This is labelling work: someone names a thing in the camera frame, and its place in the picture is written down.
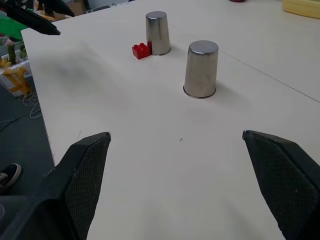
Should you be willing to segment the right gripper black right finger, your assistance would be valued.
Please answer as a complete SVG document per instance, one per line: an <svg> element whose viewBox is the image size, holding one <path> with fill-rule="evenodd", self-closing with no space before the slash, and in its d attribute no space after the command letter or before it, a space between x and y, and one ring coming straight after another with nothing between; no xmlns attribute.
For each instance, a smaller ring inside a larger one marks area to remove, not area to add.
<svg viewBox="0 0 320 240"><path fill-rule="evenodd" d="M242 134L260 192L286 240L320 240L320 165L293 141Z"/></svg>

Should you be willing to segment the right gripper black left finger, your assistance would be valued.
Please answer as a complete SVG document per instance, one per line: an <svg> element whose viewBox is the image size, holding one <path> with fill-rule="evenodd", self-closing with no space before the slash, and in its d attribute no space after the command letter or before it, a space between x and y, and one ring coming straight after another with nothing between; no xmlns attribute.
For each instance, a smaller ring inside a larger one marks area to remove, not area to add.
<svg viewBox="0 0 320 240"><path fill-rule="evenodd" d="M110 142L109 132L85 137L32 194L0 196L0 240L86 240Z"/></svg>

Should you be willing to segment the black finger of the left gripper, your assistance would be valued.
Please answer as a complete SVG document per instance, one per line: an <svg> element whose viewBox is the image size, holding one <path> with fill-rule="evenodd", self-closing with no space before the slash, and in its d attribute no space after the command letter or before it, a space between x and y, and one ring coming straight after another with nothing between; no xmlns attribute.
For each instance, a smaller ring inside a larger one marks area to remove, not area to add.
<svg viewBox="0 0 320 240"><path fill-rule="evenodd" d="M46 18L17 6L14 2L0 2L0 11L6 13L6 16L20 24L31 28L44 35L59 36L61 32Z"/></svg>
<svg viewBox="0 0 320 240"><path fill-rule="evenodd" d="M36 0L38 2L38 10L44 10L46 14L53 17L54 12L74 17L75 14L63 0Z"/></svg>

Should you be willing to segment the brown cardboard box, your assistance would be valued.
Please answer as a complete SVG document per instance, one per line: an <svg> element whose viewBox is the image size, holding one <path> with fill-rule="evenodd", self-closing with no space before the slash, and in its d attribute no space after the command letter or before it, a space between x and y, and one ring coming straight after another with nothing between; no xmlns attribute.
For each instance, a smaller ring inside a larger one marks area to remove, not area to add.
<svg viewBox="0 0 320 240"><path fill-rule="evenodd" d="M88 0L67 0L66 4L75 16L86 14L86 11L89 9Z"/></svg>

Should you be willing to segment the green cloth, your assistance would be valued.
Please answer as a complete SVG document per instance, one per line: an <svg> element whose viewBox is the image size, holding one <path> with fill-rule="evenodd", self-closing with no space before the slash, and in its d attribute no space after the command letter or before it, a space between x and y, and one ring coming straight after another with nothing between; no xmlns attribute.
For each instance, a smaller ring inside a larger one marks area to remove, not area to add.
<svg viewBox="0 0 320 240"><path fill-rule="evenodd" d="M0 16L0 35L22 40L21 31L27 27L9 17Z"/></svg>

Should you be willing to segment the white box with yellow tape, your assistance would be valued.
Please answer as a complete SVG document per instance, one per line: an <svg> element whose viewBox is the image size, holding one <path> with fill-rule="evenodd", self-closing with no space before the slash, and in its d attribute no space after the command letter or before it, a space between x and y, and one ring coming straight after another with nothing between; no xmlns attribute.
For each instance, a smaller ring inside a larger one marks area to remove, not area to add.
<svg viewBox="0 0 320 240"><path fill-rule="evenodd" d="M24 96L34 90L27 81L32 75L29 60L12 65L8 58L0 63L0 85L9 91L14 97Z"/></svg>

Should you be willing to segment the black sneaker with white sole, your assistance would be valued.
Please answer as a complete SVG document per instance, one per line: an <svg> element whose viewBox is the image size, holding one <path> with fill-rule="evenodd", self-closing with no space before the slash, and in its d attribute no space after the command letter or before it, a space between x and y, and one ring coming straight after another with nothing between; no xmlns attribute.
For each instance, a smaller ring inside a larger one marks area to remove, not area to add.
<svg viewBox="0 0 320 240"><path fill-rule="evenodd" d="M5 194L19 179L22 173L21 165L12 163L0 170L0 195Z"/></svg>

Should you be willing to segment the red toy building brick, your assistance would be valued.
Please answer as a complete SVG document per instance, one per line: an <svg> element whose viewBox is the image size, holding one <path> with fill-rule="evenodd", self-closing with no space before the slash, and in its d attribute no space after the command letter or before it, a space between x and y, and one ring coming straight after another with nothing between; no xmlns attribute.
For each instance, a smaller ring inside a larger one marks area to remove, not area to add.
<svg viewBox="0 0 320 240"><path fill-rule="evenodd" d="M151 55L150 48L143 42L140 44L135 44L132 47L132 54L138 59L143 59Z"/></svg>

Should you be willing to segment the upturned stainless steel cup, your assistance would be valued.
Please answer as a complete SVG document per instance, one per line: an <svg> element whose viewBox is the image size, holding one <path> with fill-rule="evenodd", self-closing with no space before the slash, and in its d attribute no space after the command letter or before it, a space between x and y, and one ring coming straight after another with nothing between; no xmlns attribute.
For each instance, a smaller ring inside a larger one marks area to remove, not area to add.
<svg viewBox="0 0 320 240"><path fill-rule="evenodd" d="M196 99L209 98L217 88L219 46L209 40L197 40L188 47L184 92Z"/></svg>
<svg viewBox="0 0 320 240"><path fill-rule="evenodd" d="M168 17L164 11L152 11L145 15L146 42L153 56L171 51Z"/></svg>

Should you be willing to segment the yellow plastic container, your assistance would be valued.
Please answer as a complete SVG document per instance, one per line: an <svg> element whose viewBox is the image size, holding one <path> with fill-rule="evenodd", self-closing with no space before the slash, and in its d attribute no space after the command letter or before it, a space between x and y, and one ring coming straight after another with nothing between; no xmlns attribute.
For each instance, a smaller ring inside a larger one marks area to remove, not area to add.
<svg viewBox="0 0 320 240"><path fill-rule="evenodd" d="M285 12L320 19L320 0L282 0Z"/></svg>

